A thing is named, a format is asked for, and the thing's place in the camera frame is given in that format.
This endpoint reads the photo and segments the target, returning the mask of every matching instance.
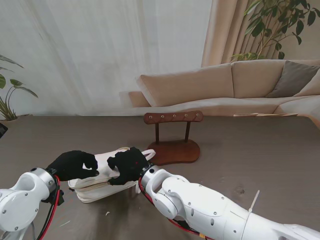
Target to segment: wooden rack base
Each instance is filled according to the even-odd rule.
[[[167,164],[190,164],[197,161],[200,156],[200,147],[192,140],[153,142],[148,149],[155,151],[155,156],[150,160],[157,166]]]

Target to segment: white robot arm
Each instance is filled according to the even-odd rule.
[[[320,240],[320,232],[265,219],[252,213],[252,208],[246,210],[215,190],[157,166],[145,169],[139,185],[165,217],[173,222],[183,218],[190,232],[208,240]],[[56,207],[59,191],[57,179],[42,168],[24,173],[12,188],[0,189],[0,229],[7,232],[3,239],[22,240],[40,201],[58,193]]]
[[[0,229],[5,232],[1,239],[22,240],[40,202],[56,190],[56,180],[42,168],[22,174],[10,189],[0,189]]]
[[[157,166],[145,172],[141,185],[165,217],[170,220],[182,217],[206,239],[320,240],[320,232],[258,216],[215,190],[190,183],[183,176],[172,175]]]

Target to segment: curtain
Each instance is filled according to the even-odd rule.
[[[245,35],[249,18],[259,8],[244,16],[253,0],[212,0],[210,19],[202,56],[202,67],[229,63],[232,55],[255,52],[259,38]],[[272,58],[274,47],[263,50]]]
[[[97,115],[130,107],[135,77],[199,68],[211,0],[2,0],[1,70],[17,114]]]

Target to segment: beige sofa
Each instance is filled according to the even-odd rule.
[[[320,60],[293,62],[320,65]],[[284,60],[239,61],[175,74],[141,75],[137,79],[141,92],[130,92],[129,97],[133,107],[143,107],[143,112],[201,110],[205,116],[299,113],[320,126],[318,84],[292,97],[265,98],[280,79],[284,64]]]

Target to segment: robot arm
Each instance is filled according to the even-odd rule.
[[[83,164],[92,169],[83,169]],[[265,219],[215,190],[190,183],[183,176],[149,165],[136,148],[117,153],[115,158],[108,159],[108,164],[112,169],[117,167],[120,172],[120,176],[110,181],[110,184],[122,185],[139,179],[142,193],[165,217],[203,238],[320,240],[320,232],[300,225],[280,224]],[[53,193],[54,200],[49,202],[54,202],[54,208],[57,206],[59,178],[67,181],[92,177],[97,174],[97,168],[97,161],[92,154],[72,151],[63,153],[47,170],[34,168],[21,175],[12,188],[0,189],[0,229],[8,232],[4,239],[22,240],[37,215],[40,201],[48,201]],[[183,218],[185,224],[175,221],[176,217]],[[44,227],[48,229],[49,224],[50,220],[44,223]],[[43,236],[44,234],[40,235],[37,240],[41,240]]]
[[[172,175],[157,166],[144,173],[141,185],[165,217],[170,220],[182,217],[206,239],[320,240],[320,232],[258,216],[215,190],[190,183],[183,176]]]
[[[35,219],[41,201],[57,189],[54,177],[42,168],[20,176],[10,189],[0,189],[0,229],[6,240],[21,240]]]
[[[95,156],[83,151],[61,154],[46,169],[33,168],[10,189],[0,189],[0,240],[22,240],[35,219],[40,202],[51,203],[47,219],[36,240],[46,234],[57,206],[63,203],[60,180],[85,179],[99,174]]]

